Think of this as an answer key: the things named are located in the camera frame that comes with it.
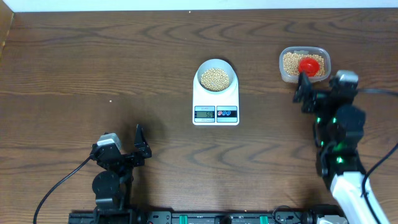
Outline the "orange measuring scoop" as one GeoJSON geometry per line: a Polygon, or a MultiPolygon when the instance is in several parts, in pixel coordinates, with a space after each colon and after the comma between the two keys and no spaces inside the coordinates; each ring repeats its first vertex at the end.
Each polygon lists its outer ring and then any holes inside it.
{"type": "Polygon", "coordinates": [[[320,64],[315,59],[306,57],[299,61],[297,69],[300,73],[314,77],[320,71],[320,64]]]}

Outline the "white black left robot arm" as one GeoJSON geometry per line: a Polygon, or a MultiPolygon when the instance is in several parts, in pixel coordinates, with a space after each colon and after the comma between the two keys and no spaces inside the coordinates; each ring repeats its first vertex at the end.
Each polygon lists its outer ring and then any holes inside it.
{"type": "Polygon", "coordinates": [[[140,125],[136,127],[135,151],[121,152],[121,141],[115,133],[105,133],[92,145],[90,158],[104,171],[93,180],[92,190],[96,195],[95,223],[147,223],[145,212],[130,203],[132,172],[143,166],[152,157],[152,151],[140,125]]]}

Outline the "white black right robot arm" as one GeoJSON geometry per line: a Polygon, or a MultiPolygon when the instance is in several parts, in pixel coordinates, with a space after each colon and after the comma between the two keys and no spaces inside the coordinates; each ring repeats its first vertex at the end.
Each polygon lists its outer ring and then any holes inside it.
{"type": "Polygon", "coordinates": [[[340,70],[329,89],[315,89],[306,73],[298,76],[293,101],[302,112],[315,115],[313,137],[318,148],[316,167],[338,205],[311,209],[303,223],[389,223],[373,193],[358,152],[366,113],[353,104],[359,93],[358,75],[340,70]]]}

